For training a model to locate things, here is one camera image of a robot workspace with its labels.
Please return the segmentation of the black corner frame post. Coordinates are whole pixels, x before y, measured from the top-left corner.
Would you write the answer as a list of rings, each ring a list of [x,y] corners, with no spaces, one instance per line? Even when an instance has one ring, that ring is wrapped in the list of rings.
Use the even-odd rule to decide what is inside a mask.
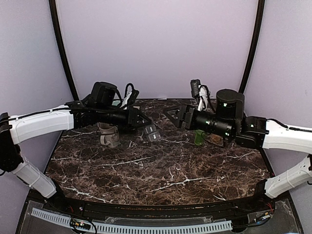
[[[62,38],[62,32],[61,32],[58,10],[57,10],[57,2],[55,0],[49,0],[48,2],[49,2],[50,15],[52,19],[54,34],[55,34],[56,43],[58,47],[58,52],[59,52],[62,66],[63,66],[64,73],[65,73],[65,77],[67,80],[67,84],[69,86],[73,100],[78,100],[79,97],[78,97],[77,89],[74,84],[74,79],[71,73],[71,69],[69,66],[69,62],[68,62],[68,58],[67,58],[67,54],[65,51],[63,38]]]
[[[244,73],[243,73],[242,80],[240,83],[240,87],[238,90],[238,92],[242,94],[245,93],[246,91],[246,87],[247,87],[250,73],[252,70],[252,65],[254,62],[254,57],[255,57],[258,40],[260,36],[260,30],[261,30],[263,15],[264,15],[264,8],[265,8],[265,0],[259,0],[257,4],[257,11],[256,11],[256,16],[255,16],[251,45],[250,45],[248,57],[246,60],[246,65],[245,65]]]

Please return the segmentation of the beige ceramic mug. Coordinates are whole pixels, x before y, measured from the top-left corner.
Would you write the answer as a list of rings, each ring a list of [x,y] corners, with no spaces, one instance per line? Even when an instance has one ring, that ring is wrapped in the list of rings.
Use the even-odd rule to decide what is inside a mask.
[[[119,145],[120,139],[117,126],[99,122],[98,130],[100,132],[101,145],[109,148],[115,148]]]

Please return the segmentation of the grey weekly pill organizer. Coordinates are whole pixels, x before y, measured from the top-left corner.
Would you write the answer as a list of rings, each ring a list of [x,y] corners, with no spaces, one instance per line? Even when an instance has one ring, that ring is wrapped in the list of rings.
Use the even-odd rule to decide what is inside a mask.
[[[154,124],[145,126],[143,130],[149,142],[155,142],[161,139],[161,135]]]

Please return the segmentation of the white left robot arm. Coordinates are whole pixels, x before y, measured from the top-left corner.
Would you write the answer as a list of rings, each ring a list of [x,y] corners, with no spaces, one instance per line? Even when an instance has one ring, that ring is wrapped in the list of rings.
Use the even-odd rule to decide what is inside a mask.
[[[152,121],[133,104],[139,92],[133,89],[120,103],[113,105],[119,90],[113,84],[96,82],[92,91],[82,100],[67,102],[58,107],[25,114],[0,116],[0,169],[12,173],[43,197],[50,205],[63,213],[69,202],[63,198],[56,182],[47,177],[20,152],[19,144],[49,133],[80,129],[96,123],[112,124],[130,129],[147,126]]]

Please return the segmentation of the green pill bottle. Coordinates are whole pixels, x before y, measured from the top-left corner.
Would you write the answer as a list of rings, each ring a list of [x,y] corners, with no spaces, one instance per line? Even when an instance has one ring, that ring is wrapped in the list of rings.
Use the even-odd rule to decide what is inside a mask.
[[[195,139],[194,139],[194,144],[196,146],[202,146],[204,144],[204,136],[205,136],[205,132],[202,130],[195,130]]]

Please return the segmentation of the black front rail base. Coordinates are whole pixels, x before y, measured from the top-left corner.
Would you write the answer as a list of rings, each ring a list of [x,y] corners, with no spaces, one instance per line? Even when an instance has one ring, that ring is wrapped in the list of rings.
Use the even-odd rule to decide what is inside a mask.
[[[64,197],[46,201],[44,207],[75,217],[117,217],[143,219],[178,219],[212,216],[213,219],[233,219],[239,225],[247,223],[254,212],[275,210],[275,199],[264,195],[242,196],[240,189],[226,186],[224,191],[234,195],[233,200],[223,200],[198,178],[194,181],[166,183],[163,187],[143,184],[119,183],[96,179],[75,184],[69,181],[61,186]]]

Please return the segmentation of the celadon bowl on plate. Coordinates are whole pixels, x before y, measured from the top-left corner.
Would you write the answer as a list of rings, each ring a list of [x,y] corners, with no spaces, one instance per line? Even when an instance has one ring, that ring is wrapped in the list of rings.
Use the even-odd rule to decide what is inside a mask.
[[[120,100],[114,100],[113,101],[113,103],[112,103],[112,105],[113,106],[116,106],[116,107],[118,107],[118,108],[121,108],[121,107],[123,107],[123,102],[122,101],[120,101]]]

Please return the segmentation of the black corner frame post left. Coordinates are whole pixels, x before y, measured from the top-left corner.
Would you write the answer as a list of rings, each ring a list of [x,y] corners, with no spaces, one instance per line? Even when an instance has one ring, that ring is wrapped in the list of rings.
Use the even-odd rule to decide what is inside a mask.
[[[49,0],[48,2],[49,2],[50,15],[52,19],[54,34],[55,34],[56,43],[58,47],[58,52],[59,52],[62,66],[63,66],[64,73],[65,73],[65,77],[67,80],[67,84],[69,86],[73,100],[78,100],[79,97],[78,97],[77,89],[74,84],[74,79],[71,73],[71,69],[69,66],[69,62],[68,62],[68,58],[67,58],[67,54],[65,51],[63,38],[62,38],[62,32],[61,32],[58,10],[57,10],[57,2],[55,0]]]

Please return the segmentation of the black corner frame post right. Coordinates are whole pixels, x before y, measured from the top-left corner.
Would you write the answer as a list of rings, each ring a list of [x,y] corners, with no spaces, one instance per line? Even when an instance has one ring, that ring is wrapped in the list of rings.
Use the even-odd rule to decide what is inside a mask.
[[[247,87],[250,73],[252,70],[252,65],[254,62],[254,57],[255,57],[258,40],[260,36],[260,30],[261,30],[263,15],[264,15],[264,8],[265,8],[265,0],[259,0],[257,4],[257,11],[256,11],[256,16],[255,16],[251,45],[250,45],[248,57],[246,60],[246,65],[245,65],[244,73],[243,73],[242,80],[240,83],[240,87],[238,90],[238,92],[242,94],[245,93],[246,91],[246,87]]]

